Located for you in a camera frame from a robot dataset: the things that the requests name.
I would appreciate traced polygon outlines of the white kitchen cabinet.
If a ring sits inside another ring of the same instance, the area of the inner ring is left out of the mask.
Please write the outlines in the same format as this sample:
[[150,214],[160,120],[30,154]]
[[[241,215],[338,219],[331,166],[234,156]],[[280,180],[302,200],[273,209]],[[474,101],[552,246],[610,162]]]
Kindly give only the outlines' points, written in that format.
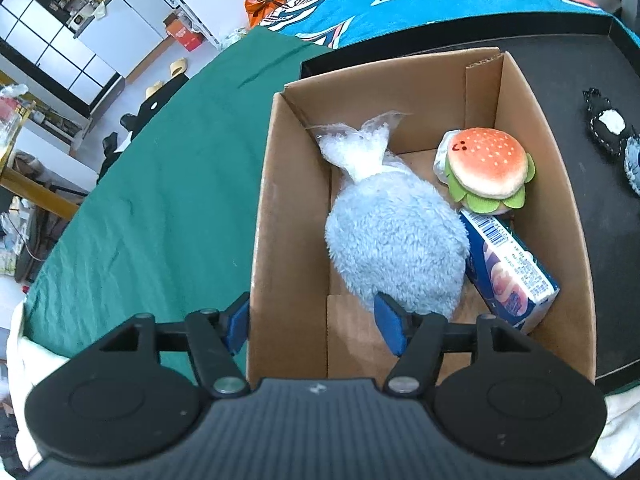
[[37,0],[119,75],[129,76],[167,38],[166,0]]

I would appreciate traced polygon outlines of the brown cardboard box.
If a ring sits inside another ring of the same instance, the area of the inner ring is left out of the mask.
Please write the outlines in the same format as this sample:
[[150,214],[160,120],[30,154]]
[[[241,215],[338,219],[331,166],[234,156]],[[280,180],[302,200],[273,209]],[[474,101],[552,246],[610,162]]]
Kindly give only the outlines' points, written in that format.
[[[435,174],[440,142],[470,130],[468,154],[521,158],[498,208],[523,243],[515,269],[462,222],[460,176]],[[480,257],[506,322],[588,379],[596,376],[589,257],[560,149],[514,56],[476,48],[367,63],[291,82],[272,100],[260,182],[247,375],[383,379],[395,346],[373,304],[472,322]]]

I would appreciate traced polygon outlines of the blue tissue pack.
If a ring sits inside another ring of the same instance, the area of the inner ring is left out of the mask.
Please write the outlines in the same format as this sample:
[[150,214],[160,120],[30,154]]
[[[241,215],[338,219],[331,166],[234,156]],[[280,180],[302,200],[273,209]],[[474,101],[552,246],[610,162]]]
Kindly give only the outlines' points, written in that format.
[[531,333],[559,295],[560,286],[521,239],[498,218],[467,209],[459,218],[468,233],[466,277],[489,311]]

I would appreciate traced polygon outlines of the yellow slipper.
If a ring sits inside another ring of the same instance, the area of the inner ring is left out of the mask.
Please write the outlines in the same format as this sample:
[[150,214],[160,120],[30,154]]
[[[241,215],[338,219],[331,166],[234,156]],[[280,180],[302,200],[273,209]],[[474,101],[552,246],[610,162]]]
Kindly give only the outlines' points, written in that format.
[[188,60],[186,58],[179,58],[177,61],[172,62],[169,65],[169,73],[171,78],[184,74],[188,69]]
[[164,82],[162,80],[154,82],[154,84],[151,84],[148,88],[145,89],[145,99],[149,99],[155,92],[160,90],[160,88],[162,88],[163,85],[164,85]]

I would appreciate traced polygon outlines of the hamburger plush toy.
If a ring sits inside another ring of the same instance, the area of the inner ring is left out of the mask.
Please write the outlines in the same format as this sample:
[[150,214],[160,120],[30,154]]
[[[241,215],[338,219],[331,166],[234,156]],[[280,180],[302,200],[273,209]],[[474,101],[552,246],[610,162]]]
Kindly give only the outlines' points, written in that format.
[[476,214],[498,216],[523,208],[525,187],[536,167],[532,155],[509,133],[474,127],[451,139],[446,174],[448,193],[456,204]]

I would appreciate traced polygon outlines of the black framed glass door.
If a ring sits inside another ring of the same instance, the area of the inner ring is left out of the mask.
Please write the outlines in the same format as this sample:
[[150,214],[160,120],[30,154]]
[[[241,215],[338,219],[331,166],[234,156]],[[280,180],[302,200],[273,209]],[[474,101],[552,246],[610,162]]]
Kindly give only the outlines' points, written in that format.
[[85,118],[122,81],[37,0],[1,0],[1,54]]

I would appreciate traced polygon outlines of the clear plastic bag of beads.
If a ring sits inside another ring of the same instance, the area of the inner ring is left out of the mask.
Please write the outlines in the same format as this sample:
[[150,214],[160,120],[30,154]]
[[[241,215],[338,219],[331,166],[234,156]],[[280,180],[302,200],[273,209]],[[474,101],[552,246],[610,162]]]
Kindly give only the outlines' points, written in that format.
[[388,149],[390,136],[405,117],[406,113],[392,110],[366,120],[359,128],[329,124],[306,130],[317,142],[322,157],[341,169],[352,183],[359,183],[386,172],[410,172]]

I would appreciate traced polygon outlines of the orange bag on floor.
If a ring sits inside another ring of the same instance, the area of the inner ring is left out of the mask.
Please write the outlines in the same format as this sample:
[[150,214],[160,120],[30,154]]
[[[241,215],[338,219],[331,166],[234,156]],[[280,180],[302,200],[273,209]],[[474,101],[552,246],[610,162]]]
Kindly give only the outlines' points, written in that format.
[[269,14],[287,3],[288,0],[244,0],[248,28],[254,28]]

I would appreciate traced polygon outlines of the light blue fluffy plush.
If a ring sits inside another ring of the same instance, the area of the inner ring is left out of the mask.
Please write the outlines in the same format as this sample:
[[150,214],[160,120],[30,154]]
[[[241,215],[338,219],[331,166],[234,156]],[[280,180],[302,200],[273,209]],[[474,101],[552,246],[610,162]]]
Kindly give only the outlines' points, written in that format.
[[344,185],[324,239],[335,271],[367,311],[385,294],[408,312],[454,317],[470,244],[457,211],[430,182],[386,172]]

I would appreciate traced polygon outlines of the yellow side table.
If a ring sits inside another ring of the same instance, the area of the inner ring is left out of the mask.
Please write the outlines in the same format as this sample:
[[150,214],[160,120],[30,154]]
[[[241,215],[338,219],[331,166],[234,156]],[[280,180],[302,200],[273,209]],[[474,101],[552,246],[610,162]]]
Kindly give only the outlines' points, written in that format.
[[31,111],[31,106],[20,106],[17,110],[11,110],[16,119],[9,129],[1,128],[1,186],[15,195],[29,200],[37,207],[49,211],[50,214],[70,221],[78,211],[77,204],[69,202],[64,197],[23,176],[12,169],[9,164],[16,140]]

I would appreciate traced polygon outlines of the orange red box on floor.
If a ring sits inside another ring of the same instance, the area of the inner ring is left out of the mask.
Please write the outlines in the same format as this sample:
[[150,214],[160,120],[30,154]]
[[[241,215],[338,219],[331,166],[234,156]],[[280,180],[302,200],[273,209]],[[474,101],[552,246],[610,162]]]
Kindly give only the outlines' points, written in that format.
[[175,12],[169,14],[163,23],[168,35],[188,52],[192,52],[204,42],[204,36],[200,32],[194,32],[190,27],[190,22]]

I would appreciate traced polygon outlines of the green bed sheet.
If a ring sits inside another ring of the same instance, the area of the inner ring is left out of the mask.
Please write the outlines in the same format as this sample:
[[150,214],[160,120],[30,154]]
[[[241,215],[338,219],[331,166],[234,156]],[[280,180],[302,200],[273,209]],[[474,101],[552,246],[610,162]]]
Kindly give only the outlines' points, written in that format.
[[61,363],[137,313],[179,322],[247,292],[272,98],[322,53],[260,28],[189,77],[54,246],[20,349]]

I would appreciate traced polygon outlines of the white cloth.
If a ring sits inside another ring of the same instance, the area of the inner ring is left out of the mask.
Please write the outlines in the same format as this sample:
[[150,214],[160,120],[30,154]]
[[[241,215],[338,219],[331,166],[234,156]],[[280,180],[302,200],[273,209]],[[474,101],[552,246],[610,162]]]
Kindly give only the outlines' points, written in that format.
[[451,139],[459,132],[460,132],[459,129],[449,130],[445,132],[436,150],[436,154],[433,162],[433,172],[435,177],[443,185],[448,184],[448,178],[446,174],[446,160],[447,160],[449,144]]

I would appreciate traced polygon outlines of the grey-blue knitted turtle toy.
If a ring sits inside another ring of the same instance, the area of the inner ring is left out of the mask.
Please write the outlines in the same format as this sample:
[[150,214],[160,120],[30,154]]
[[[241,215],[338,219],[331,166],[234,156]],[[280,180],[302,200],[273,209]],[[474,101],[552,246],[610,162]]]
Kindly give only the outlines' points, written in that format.
[[626,143],[623,167],[632,190],[640,195],[640,139],[631,136]]

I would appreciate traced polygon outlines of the black and white knitted toy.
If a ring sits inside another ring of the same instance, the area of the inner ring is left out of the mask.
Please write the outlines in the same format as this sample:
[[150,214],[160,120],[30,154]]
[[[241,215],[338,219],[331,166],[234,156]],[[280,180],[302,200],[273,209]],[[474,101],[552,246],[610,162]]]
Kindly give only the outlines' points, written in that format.
[[582,92],[586,104],[587,126],[590,136],[605,153],[612,157],[623,155],[627,142],[636,134],[634,126],[604,96],[598,88]]

